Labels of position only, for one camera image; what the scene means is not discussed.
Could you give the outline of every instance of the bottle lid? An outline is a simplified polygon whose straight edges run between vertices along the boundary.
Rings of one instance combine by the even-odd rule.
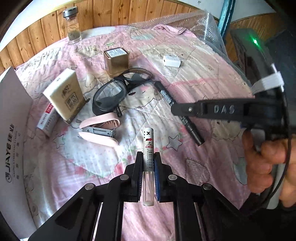
[[[78,13],[78,7],[74,6],[74,7],[70,7],[67,8],[63,11],[63,18],[69,18],[71,16],[74,16]]]

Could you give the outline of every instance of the white strap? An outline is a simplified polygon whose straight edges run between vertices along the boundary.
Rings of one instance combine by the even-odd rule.
[[[276,72],[275,74],[271,74],[267,77],[262,78],[261,80],[255,82],[252,87],[252,95],[255,95],[259,92],[270,90],[276,87],[280,87],[284,85],[283,78],[280,72]]]

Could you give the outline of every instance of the black goggles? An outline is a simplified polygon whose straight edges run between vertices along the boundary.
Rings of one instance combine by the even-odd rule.
[[[114,77],[95,93],[92,104],[93,113],[102,115],[116,110],[117,116],[121,117],[119,103],[132,89],[151,82],[152,77],[151,72],[141,68],[131,68]]]

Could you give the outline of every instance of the black marker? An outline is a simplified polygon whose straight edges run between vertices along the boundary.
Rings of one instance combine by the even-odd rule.
[[[176,103],[176,101],[173,99],[173,97],[169,94],[169,92],[166,90],[166,88],[160,81],[155,81],[154,85],[170,106]],[[196,126],[192,123],[192,121],[189,118],[185,116],[179,116],[179,119],[182,121],[189,135],[198,146],[205,142],[205,140],[197,130]]]

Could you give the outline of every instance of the bedspread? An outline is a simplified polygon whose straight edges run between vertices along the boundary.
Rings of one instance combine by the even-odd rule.
[[[29,207],[37,227],[42,225],[86,183],[100,185],[124,172],[142,151],[143,130],[154,129],[155,151],[173,173],[188,182],[214,185],[236,207],[249,195],[243,174],[242,131],[238,123],[192,118],[205,143],[197,146],[178,117],[151,84],[137,87],[121,103],[123,116],[116,130],[115,148],[78,138],[81,121],[93,117],[92,97],[110,80],[102,52],[124,47],[130,66],[154,74],[178,102],[200,99],[250,97],[250,89],[218,54],[186,29],[158,26],[154,29],[116,28],[113,33],[90,37],[68,45],[61,40],[16,73],[33,98],[24,143],[24,179]],[[164,67],[163,55],[178,56],[180,68]],[[36,128],[48,100],[44,89],[65,68],[76,71],[81,89],[90,98],[73,122],[61,119],[50,138]],[[122,240],[174,240],[172,203],[153,207],[125,203]]]

